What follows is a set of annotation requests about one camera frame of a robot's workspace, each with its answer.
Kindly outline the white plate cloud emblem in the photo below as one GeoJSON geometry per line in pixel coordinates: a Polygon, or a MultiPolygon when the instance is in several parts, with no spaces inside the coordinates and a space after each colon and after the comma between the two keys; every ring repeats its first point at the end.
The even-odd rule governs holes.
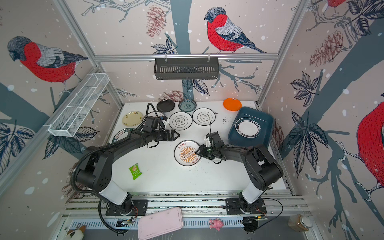
{"type": "Polygon", "coordinates": [[[199,108],[193,112],[193,121],[200,126],[208,126],[215,122],[216,114],[209,108],[199,108]]]}
{"type": "Polygon", "coordinates": [[[192,123],[192,116],[186,112],[176,112],[169,117],[169,125],[176,131],[186,130],[192,123]]]}

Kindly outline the white plate orange sunburst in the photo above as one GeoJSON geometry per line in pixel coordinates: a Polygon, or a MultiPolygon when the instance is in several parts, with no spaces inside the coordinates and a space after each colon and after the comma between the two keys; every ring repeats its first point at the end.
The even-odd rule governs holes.
{"type": "Polygon", "coordinates": [[[195,141],[182,141],[175,147],[174,158],[178,164],[184,167],[193,166],[200,161],[195,154],[199,147],[200,145],[195,141]]]}

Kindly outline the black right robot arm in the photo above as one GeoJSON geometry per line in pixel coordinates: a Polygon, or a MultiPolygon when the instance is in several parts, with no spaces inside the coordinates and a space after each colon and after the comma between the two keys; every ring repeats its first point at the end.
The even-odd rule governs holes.
{"type": "Polygon", "coordinates": [[[250,183],[239,195],[239,210],[252,213],[264,192],[283,177],[284,171],[264,145],[257,147],[239,147],[227,144],[219,147],[201,145],[196,154],[208,160],[218,158],[222,161],[243,163],[250,183]]]}

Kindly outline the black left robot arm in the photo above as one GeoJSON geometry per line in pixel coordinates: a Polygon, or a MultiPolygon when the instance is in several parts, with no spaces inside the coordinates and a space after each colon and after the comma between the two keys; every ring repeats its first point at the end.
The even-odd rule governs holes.
{"type": "Polygon", "coordinates": [[[102,147],[89,147],[71,173],[71,186],[75,192],[90,193],[122,206],[129,201],[129,193],[112,180],[114,162],[151,142],[173,142],[179,137],[175,130],[166,129],[160,118],[146,117],[126,138],[102,147]]]}

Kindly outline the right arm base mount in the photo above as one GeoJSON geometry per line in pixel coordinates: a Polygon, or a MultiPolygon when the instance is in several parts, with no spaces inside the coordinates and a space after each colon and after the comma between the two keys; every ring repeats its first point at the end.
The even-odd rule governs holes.
{"type": "Polygon", "coordinates": [[[252,204],[244,199],[226,199],[225,209],[228,215],[266,215],[266,205],[263,199],[259,198],[252,204]]]}

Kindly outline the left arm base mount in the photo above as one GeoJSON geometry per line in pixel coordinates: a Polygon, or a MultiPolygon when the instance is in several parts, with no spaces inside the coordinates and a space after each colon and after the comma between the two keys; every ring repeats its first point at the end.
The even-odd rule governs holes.
{"type": "Polygon", "coordinates": [[[120,217],[120,216],[145,216],[148,207],[148,200],[128,200],[122,205],[114,203],[107,203],[106,216],[120,217]]]}

